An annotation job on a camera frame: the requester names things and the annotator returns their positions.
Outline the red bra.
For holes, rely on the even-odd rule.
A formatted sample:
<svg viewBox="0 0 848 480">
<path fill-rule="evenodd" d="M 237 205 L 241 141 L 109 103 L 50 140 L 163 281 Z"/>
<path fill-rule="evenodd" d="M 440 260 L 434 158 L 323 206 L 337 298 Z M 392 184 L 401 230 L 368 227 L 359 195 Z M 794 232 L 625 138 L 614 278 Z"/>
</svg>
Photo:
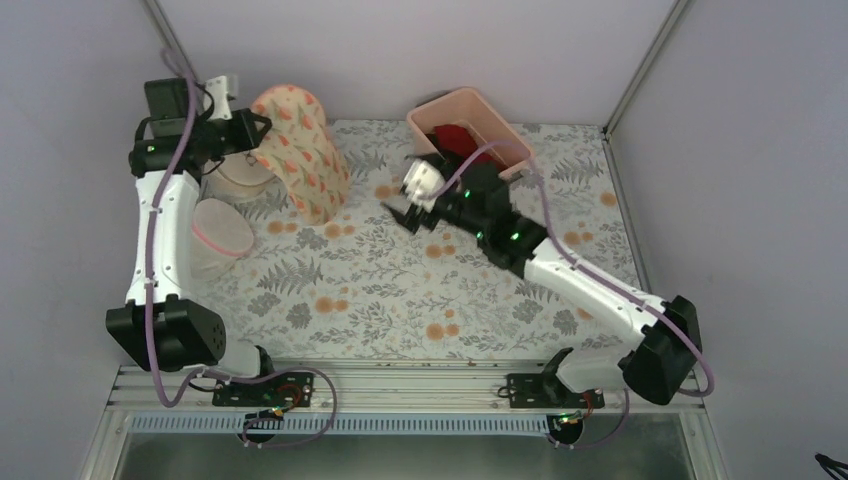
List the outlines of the red bra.
<svg viewBox="0 0 848 480">
<path fill-rule="evenodd" d="M 437 150 L 432 161 L 442 173 L 452 174 L 480 146 L 465 127 L 455 124 L 436 126 L 426 138 Z"/>
</svg>

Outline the aluminium frame post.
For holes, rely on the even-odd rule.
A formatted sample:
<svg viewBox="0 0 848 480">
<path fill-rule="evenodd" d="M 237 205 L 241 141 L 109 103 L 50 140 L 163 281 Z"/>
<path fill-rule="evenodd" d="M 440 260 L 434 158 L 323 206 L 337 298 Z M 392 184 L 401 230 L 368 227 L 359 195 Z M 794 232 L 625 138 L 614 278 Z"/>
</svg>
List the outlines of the aluminium frame post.
<svg viewBox="0 0 848 480">
<path fill-rule="evenodd" d="M 612 135 L 650 74 L 654 64 L 670 41 L 672 34 L 678 29 L 678 25 L 691 7 L 691 4 L 691 0 L 675 0 L 672 3 L 668 14 L 660 24 L 656 35 L 603 127 L 604 136 L 607 140 L 612 138 Z"/>
<path fill-rule="evenodd" d="M 196 78 L 197 74 L 161 2 L 140 0 L 140 4 L 161 41 L 160 58 L 164 65 L 174 74 L 188 73 Z"/>
</svg>

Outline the aluminium front rail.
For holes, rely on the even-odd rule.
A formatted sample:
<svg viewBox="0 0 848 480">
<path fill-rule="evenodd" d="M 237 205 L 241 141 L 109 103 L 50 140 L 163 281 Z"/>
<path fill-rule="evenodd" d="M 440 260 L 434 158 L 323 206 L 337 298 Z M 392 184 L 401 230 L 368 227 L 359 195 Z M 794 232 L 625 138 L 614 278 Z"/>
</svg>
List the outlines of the aluminium front rail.
<svg viewBox="0 0 848 480">
<path fill-rule="evenodd" d="M 507 413 L 509 402 L 497 396 L 509 373 L 536 373 L 544 361 L 391 361 L 315 360 L 308 365 L 324 372 L 340 400 L 339 413 Z M 310 413 L 329 413 L 327 383 L 315 379 Z M 174 410 L 211 410 L 213 395 L 187 389 Z M 676 395 L 665 406 L 630 394 L 631 413 L 689 413 L 704 410 L 702 400 Z M 147 372 L 121 367 L 107 400 L 108 410 L 163 410 Z"/>
</svg>

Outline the white pink-trimmed mesh laundry bag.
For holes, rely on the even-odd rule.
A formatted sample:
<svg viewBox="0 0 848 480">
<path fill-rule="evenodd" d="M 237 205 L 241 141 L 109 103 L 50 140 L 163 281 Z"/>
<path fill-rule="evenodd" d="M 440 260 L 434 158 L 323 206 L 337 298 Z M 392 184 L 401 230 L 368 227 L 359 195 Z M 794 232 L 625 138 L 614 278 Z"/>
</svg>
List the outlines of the white pink-trimmed mesh laundry bag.
<svg viewBox="0 0 848 480">
<path fill-rule="evenodd" d="M 253 248 L 255 236 L 246 219 L 231 205 L 214 198 L 195 206 L 190 268 L 197 280 L 224 275 Z"/>
</svg>

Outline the aluminium frame post right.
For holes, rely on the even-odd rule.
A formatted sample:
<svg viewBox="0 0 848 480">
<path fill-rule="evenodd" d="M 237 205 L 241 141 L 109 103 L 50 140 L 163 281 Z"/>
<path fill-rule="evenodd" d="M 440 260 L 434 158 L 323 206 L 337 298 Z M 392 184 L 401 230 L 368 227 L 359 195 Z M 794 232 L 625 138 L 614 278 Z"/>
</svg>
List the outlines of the aluminium frame post right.
<svg viewBox="0 0 848 480">
<path fill-rule="evenodd" d="M 612 135 L 650 74 L 654 64 L 670 41 L 672 34 L 678 29 L 678 25 L 691 7 L 691 4 L 691 0 L 675 0 L 672 3 L 668 14 L 660 24 L 656 35 L 603 127 L 604 136 L 607 140 L 612 138 Z"/>
</svg>

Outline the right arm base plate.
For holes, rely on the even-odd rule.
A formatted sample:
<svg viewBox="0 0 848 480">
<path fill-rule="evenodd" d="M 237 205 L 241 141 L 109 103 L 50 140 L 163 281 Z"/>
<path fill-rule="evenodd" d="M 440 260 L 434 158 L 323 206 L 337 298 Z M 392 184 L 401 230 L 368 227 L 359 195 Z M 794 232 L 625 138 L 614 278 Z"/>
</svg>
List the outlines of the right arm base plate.
<svg viewBox="0 0 848 480">
<path fill-rule="evenodd" d="M 596 390 L 582 393 L 568 390 L 555 375 L 511 373 L 496 395 L 506 399 L 513 409 L 587 409 L 603 408 L 604 396 Z"/>
</svg>

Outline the pink plastic bin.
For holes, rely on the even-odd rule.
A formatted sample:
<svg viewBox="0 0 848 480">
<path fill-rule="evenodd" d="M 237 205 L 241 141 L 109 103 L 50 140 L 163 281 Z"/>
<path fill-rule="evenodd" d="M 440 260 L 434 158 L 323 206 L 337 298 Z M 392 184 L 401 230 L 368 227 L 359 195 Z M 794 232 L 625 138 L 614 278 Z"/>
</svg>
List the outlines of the pink plastic bin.
<svg viewBox="0 0 848 480">
<path fill-rule="evenodd" d="M 527 168 L 535 151 L 524 138 L 472 87 L 461 87 L 433 97 L 407 113 L 417 155 L 437 153 L 426 138 L 434 127 L 465 127 L 480 146 L 492 142 L 482 157 L 498 165 L 504 179 L 514 179 Z"/>
</svg>

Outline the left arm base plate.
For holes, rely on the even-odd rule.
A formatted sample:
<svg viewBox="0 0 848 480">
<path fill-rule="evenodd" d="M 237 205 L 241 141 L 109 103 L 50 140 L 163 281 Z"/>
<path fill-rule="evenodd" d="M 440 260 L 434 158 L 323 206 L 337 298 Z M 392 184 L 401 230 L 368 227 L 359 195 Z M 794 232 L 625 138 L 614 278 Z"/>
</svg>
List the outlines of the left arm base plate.
<svg viewBox="0 0 848 480">
<path fill-rule="evenodd" d="M 215 407 L 257 409 L 309 407 L 315 375 L 289 372 L 257 384 L 218 382 L 212 398 Z"/>
</svg>

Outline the aluminium frame post left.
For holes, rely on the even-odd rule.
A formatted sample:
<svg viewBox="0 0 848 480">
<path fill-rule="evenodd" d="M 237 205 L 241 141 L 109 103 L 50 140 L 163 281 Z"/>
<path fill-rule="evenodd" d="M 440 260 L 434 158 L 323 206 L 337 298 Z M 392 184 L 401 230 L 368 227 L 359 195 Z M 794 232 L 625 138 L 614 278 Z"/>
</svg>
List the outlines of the aluminium frame post left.
<svg viewBox="0 0 848 480">
<path fill-rule="evenodd" d="M 197 74 L 161 2 L 140 0 L 140 4 L 161 41 L 160 58 L 164 65 L 174 74 L 188 73 L 196 78 Z"/>
</svg>

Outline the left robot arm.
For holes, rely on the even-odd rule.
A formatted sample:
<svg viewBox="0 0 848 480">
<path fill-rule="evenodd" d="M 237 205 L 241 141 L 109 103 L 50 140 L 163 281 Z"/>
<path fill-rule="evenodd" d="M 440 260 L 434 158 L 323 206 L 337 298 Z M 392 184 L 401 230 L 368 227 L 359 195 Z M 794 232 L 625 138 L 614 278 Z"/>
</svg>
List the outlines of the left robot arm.
<svg viewBox="0 0 848 480">
<path fill-rule="evenodd" d="M 149 115 L 128 155 L 139 206 L 134 273 L 123 306 L 107 311 L 105 327 L 145 371 L 151 352 L 164 372 L 213 367 L 240 377 L 238 390 L 249 402 L 266 404 L 279 382 L 267 353 L 227 340 L 221 316 L 195 299 L 190 260 L 207 162 L 255 149 L 272 122 L 248 108 L 231 109 L 232 76 L 202 84 L 181 77 L 148 81 L 144 91 Z"/>
</svg>

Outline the floral patterned table mat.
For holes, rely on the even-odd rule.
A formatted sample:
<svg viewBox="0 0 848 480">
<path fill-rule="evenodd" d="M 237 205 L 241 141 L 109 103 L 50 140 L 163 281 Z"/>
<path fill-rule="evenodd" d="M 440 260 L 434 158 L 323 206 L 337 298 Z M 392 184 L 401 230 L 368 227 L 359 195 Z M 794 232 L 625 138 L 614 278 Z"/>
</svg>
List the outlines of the floral patterned table mat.
<svg viewBox="0 0 848 480">
<path fill-rule="evenodd" d="M 492 266 L 471 235 L 446 224 L 410 234 L 382 201 L 396 194 L 412 136 L 402 121 L 335 120 L 353 174 L 327 224 L 306 225 L 280 183 L 235 201 L 255 241 L 200 302 L 232 340 L 279 358 L 547 360 L 607 351 L 614 329 L 570 296 Z"/>
</svg>

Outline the floral peach mesh laundry bag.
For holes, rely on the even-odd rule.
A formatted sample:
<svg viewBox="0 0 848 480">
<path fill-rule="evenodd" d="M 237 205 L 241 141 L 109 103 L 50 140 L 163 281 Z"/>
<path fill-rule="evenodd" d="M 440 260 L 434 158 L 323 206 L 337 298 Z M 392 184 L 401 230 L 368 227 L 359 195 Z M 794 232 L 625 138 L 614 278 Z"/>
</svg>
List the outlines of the floral peach mesh laundry bag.
<svg viewBox="0 0 848 480">
<path fill-rule="evenodd" d="M 331 221 L 350 193 L 351 173 L 315 95 L 291 84 L 263 92 L 251 111 L 271 120 L 252 156 L 283 183 L 305 223 Z"/>
</svg>

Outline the beige round mesh laundry bag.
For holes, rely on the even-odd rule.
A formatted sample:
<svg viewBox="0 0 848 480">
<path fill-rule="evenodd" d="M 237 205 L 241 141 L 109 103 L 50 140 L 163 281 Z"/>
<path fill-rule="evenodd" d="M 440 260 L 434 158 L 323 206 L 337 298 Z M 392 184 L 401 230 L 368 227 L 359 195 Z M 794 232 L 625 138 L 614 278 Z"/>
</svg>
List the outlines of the beige round mesh laundry bag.
<svg viewBox="0 0 848 480">
<path fill-rule="evenodd" d="M 220 165 L 209 162 L 207 170 L 207 190 L 231 200 L 257 197 L 277 179 L 249 153 L 226 156 Z"/>
</svg>

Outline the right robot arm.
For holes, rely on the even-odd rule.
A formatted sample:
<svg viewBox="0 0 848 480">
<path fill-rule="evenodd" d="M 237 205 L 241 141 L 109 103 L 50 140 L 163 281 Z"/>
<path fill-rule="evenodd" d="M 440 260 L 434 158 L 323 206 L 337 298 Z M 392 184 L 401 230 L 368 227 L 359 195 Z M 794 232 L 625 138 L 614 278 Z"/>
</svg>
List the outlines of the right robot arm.
<svg viewBox="0 0 848 480">
<path fill-rule="evenodd" d="M 522 215 L 508 183 L 492 165 L 472 165 L 447 184 L 456 167 L 437 155 L 413 159 L 400 189 L 406 210 L 391 208 L 397 223 L 415 233 L 444 222 L 473 236 L 488 261 L 533 286 L 572 301 L 611 330 L 609 347 L 571 348 L 553 360 L 541 384 L 544 399 L 565 407 L 579 393 L 627 388 L 656 405 L 667 405 L 702 351 L 695 305 L 634 288 L 580 257 Z"/>
</svg>

